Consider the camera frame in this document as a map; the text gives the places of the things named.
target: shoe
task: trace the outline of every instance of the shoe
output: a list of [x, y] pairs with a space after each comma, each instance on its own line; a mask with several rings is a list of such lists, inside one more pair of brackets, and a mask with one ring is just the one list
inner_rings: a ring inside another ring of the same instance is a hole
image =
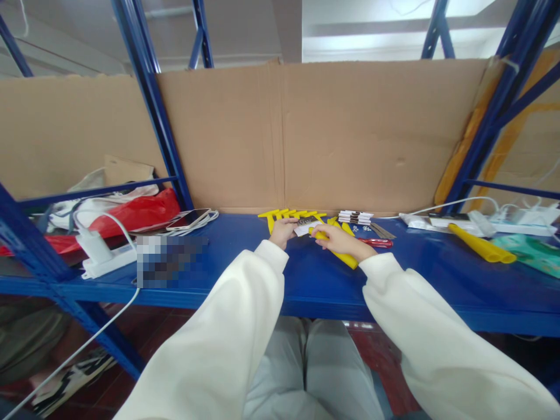
[[103, 348], [93, 350], [87, 355], [85, 360], [68, 368], [60, 380], [58, 388], [35, 397], [31, 402], [33, 412], [43, 418], [48, 416], [85, 384], [116, 363], [116, 360]]

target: hand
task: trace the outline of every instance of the hand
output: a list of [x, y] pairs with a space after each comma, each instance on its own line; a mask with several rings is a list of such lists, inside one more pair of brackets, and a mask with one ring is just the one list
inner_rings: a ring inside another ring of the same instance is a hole
[[280, 249], [284, 251], [286, 249], [286, 245], [288, 244], [288, 240], [296, 237], [293, 230], [297, 226], [298, 220], [296, 218], [277, 220], [274, 222], [274, 228], [269, 241], [278, 245]]
[[317, 239], [315, 241], [323, 249], [328, 249], [338, 254], [349, 254], [360, 263], [373, 255], [377, 255], [369, 245], [360, 242], [336, 226], [317, 225], [313, 229], [311, 236], [315, 237], [317, 232], [323, 232], [329, 238], [328, 240]]

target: ceiling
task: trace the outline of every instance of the ceiling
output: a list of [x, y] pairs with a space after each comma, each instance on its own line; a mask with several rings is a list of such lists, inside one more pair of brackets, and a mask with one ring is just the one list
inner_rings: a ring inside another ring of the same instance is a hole
[[[130, 71], [110, 0], [23, 2], [29, 35], [19, 44], [38, 74]], [[434, 2], [207, 0], [205, 8], [215, 64], [228, 67], [276, 57], [286, 62], [417, 60]], [[142, 4], [145, 12], [168, 15], [180, 8], [176, 16], [149, 18], [148, 25], [162, 69], [186, 68], [195, 38], [191, 2]], [[515, 4], [516, 0], [450, 0], [447, 19], [457, 58], [493, 55]], [[0, 0], [0, 13], [12, 33], [24, 32], [20, 0]], [[435, 58], [443, 58], [440, 44]], [[2, 73], [17, 75], [17, 69], [9, 68], [0, 55]]]

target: white sweatshirt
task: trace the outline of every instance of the white sweatshirt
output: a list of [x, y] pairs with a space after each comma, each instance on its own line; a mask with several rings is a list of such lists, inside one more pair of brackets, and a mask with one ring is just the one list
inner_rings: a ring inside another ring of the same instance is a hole
[[[240, 419], [284, 299], [288, 255], [264, 240], [226, 268], [189, 319], [152, 356], [114, 420]], [[373, 317], [402, 351], [402, 371], [433, 420], [559, 419], [529, 372], [472, 332], [392, 254], [360, 263]]]

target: green package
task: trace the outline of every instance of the green package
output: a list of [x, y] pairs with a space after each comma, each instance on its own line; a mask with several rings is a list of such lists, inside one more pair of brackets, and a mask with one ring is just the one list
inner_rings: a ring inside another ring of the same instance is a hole
[[523, 234], [502, 236], [492, 243], [515, 254], [523, 264], [560, 278], [560, 248]]

